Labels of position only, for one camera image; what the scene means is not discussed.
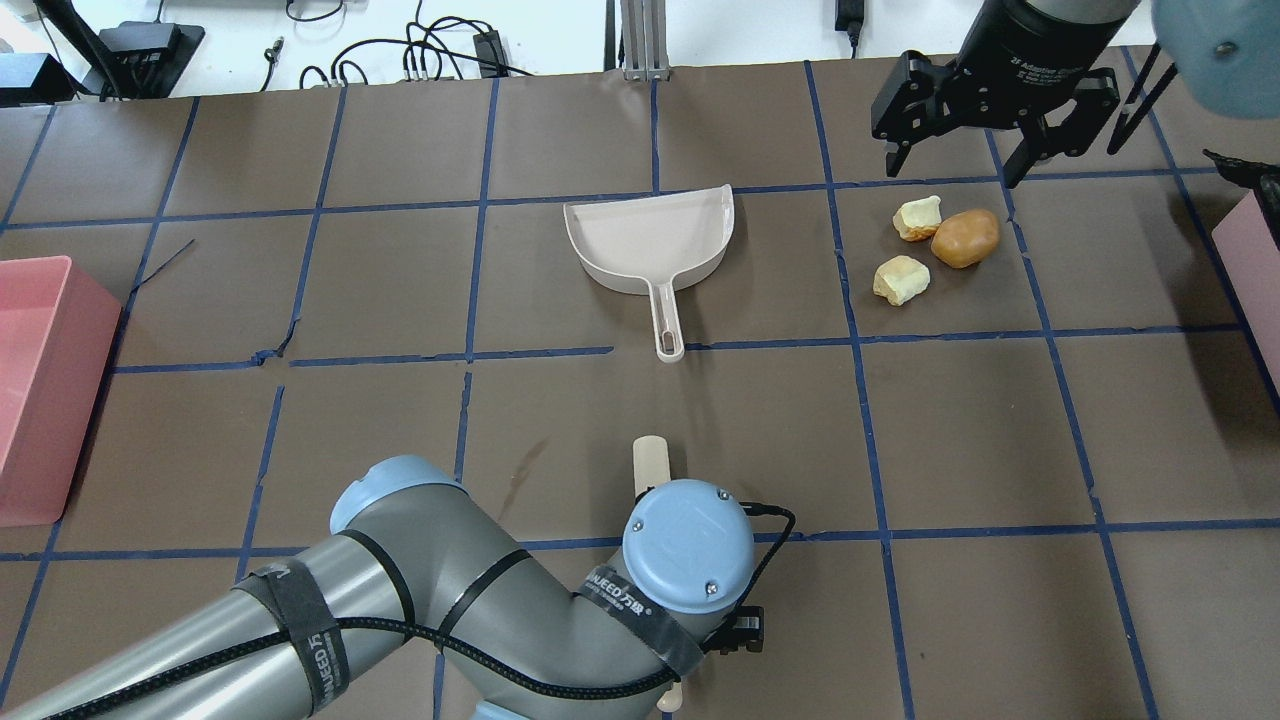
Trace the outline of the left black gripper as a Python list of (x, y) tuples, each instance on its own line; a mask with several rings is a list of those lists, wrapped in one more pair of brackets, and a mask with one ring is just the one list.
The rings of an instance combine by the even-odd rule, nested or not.
[(764, 648), (765, 610), (755, 605), (740, 605), (730, 611), (701, 643), (703, 653), (762, 653)]

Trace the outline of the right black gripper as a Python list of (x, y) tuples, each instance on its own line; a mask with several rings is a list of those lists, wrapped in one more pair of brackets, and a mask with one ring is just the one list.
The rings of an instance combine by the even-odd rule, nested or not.
[(897, 178), (914, 146), (960, 127), (1024, 133), (1004, 163), (1009, 190), (1050, 151), (1085, 151), (1119, 105), (1114, 70), (1096, 65), (1119, 28), (1116, 22), (977, 20), (946, 63), (906, 50), (870, 105), (870, 133), (884, 141), (884, 173)]

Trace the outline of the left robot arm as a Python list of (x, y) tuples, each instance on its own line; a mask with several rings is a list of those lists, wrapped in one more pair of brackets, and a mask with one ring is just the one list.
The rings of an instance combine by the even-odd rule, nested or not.
[(567, 589), (453, 477), (392, 457), (330, 536), (47, 691), (9, 719), (312, 719), (412, 641), (480, 694), (476, 719), (643, 719), (723, 644), (762, 573), (751, 518), (704, 480), (648, 487), (620, 548)]

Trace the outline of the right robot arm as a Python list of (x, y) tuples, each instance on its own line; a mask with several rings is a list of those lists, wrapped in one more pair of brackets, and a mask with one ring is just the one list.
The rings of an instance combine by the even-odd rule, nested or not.
[(1153, 88), (1119, 92), (1097, 59), (1137, 9), (1134, 1), (986, 1), (959, 55), (937, 65), (909, 50), (870, 108), (870, 133), (887, 143), (897, 176), (922, 141), (961, 127), (1015, 129), (1021, 142), (1005, 161), (1004, 183), (1057, 155), (1076, 158), (1111, 115), (1116, 152), (1175, 79), (1204, 109), (1236, 119), (1277, 115), (1275, 1), (1156, 1), (1151, 56), (1169, 68)]

